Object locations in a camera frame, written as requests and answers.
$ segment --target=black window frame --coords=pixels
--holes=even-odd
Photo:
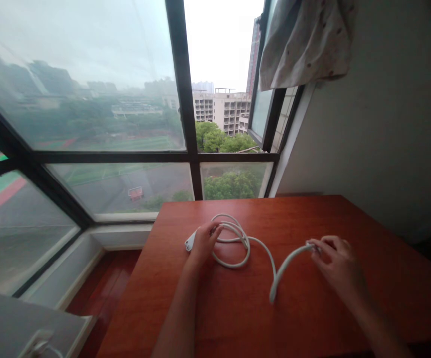
[[[196,144],[195,114],[193,107],[189,52],[186,37],[186,21],[183,0],[166,0],[167,20],[174,58],[177,92],[180,102],[182,128],[186,140],[186,151],[153,151],[153,152],[89,152],[89,151],[42,151],[32,149],[17,131],[8,123],[5,112],[0,108],[0,151],[8,159],[0,161],[0,176],[18,170],[26,176],[38,189],[52,200],[79,227],[79,232],[72,237],[45,265],[35,273],[13,296],[20,297],[48,269],[82,232],[93,226],[153,223],[154,220],[131,221],[95,221],[85,208],[73,197],[68,189],[61,184],[46,168],[46,164],[82,164],[82,163],[189,163],[195,200],[203,199],[203,188],[200,163],[204,162],[272,162],[265,197],[268,197],[277,170],[280,151],[287,140],[295,111],[300,101],[303,87],[299,87],[296,100],[292,106],[287,127],[282,138],[282,145],[277,153],[271,153],[275,128],[280,116],[285,89],[273,92],[263,138],[251,130],[255,105],[255,90],[252,97],[248,133],[263,149],[263,153],[198,153]],[[265,42],[265,31],[268,20],[270,0],[265,0],[262,13],[262,34],[259,45],[257,70],[254,88],[258,86],[259,62]]]

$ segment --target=wall socket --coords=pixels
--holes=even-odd
[[[37,355],[33,354],[34,347],[41,341],[50,341],[53,337],[53,331],[49,330],[38,330],[35,332],[33,337],[28,341],[28,344],[21,351],[18,358],[35,358]]]

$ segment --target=white wall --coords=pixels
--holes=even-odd
[[[103,254],[101,244],[85,232],[23,294],[21,300],[64,310]]]
[[[66,356],[85,322],[82,317],[0,295],[0,357],[18,357],[40,329],[54,332],[50,344]],[[45,352],[43,357],[54,353]]]
[[[342,194],[431,235],[431,1],[359,1],[349,74],[318,84],[277,194]]]

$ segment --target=sky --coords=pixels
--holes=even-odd
[[[263,0],[185,0],[191,80],[245,92]],[[164,0],[0,0],[0,56],[118,89],[174,78]]]

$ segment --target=wooden table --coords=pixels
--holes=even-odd
[[[218,213],[235,216],[249,236],[262,240],[277,269],[306,239],[347,239],[370,291],[403,339],[431,340],[431,262],[342,196],[177,202],[163,205],[99,357],[150,356],[188,255],[184,241]],[[245,255],[240,243],[218,243],[215,250],[228,262]],[[197,298],[196,356],[314,357],[369,348],[309,253],[291,262],[274,305],[272,270],[259,244],[252,244],[244,268],[209,261]]]

